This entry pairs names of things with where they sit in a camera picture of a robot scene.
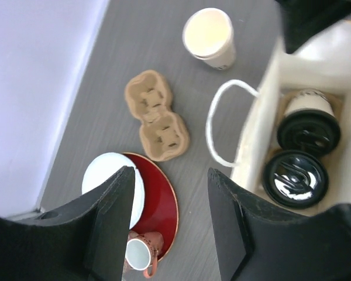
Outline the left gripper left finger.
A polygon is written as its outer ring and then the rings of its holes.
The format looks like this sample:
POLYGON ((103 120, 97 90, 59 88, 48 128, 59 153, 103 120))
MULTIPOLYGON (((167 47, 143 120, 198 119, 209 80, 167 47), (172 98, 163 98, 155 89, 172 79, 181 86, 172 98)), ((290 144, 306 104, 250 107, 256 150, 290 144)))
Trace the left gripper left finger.
POLYGON ((121 280, 134 188, 123 167, 42 215, 0 217, 0 280, 121 280))

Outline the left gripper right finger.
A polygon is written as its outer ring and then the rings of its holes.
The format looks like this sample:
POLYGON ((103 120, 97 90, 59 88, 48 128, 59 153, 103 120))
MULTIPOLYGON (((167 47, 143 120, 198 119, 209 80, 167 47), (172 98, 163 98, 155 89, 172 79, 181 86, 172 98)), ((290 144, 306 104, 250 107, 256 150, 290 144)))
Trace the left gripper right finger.
POLYGON ((216 169, 208 196, 222 280, 351 280, 351 204, 303 216, 216 169))

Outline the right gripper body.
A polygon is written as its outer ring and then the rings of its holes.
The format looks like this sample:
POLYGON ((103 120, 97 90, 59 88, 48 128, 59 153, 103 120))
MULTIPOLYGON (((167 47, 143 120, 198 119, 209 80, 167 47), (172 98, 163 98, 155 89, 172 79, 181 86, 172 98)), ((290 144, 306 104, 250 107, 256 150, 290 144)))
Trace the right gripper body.
POLYGON ((351 15, 351 1, 277 0, 284 48, 295 53, 310 38, 351 15))

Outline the brown paper takeout bag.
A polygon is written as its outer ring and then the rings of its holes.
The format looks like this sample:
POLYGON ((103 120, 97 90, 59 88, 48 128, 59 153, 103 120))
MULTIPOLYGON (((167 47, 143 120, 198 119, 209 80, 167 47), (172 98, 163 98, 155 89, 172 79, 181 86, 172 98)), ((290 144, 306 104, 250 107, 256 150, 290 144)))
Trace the brown paper takeout bag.
POLYGON ((262 196, 259 177, 264 161, 277 147, 274 131, 284 117, 306 108, 330 109, 342 130, 336 151, 324 158, 331 187, 320 203, 304 211, 305 215, 314 215, 338 203, 351 203, 351 20, 324 30, 294 54, 286 54, 283 43, 278 42, 258 89, 240 80, 221 85, 209 108, 205 135, 212 157, 231 168, 231 180, 262 196), (254 102, 235 161, 230 163, 215 150, 212 119, 222 95, 234 86, 251 94, 254 102))

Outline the black cup lid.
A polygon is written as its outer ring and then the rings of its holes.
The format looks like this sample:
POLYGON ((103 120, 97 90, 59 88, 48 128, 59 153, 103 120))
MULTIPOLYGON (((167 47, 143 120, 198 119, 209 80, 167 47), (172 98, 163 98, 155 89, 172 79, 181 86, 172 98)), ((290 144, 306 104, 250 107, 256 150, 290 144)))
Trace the black cup lid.
POLYGON ((264 166, 262 184, 277 204, 304 210, 318 204, 326 195, 329 176, 314 156, 300 150, 275 154, 264 166))
POLYGON ((277 129, 277 142, 285 150, 300 150, 323 157, 339 144, 341 130, 329 113, 306 109, 284 117, 277 129))

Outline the dark red round tray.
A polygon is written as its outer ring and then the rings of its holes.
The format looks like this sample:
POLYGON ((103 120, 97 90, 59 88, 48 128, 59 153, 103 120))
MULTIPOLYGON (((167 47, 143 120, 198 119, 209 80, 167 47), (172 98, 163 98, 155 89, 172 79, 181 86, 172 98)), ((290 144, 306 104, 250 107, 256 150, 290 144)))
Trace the dark red round tray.
POLYGON ((144 209, 133 230, 138 234, 154 231, 162 234, 161 261, 173 246, 178 231, 176 194, 167 176, 154 162, 137 153, 125 152, 124 155, 136 165, 144 183, 144 209))

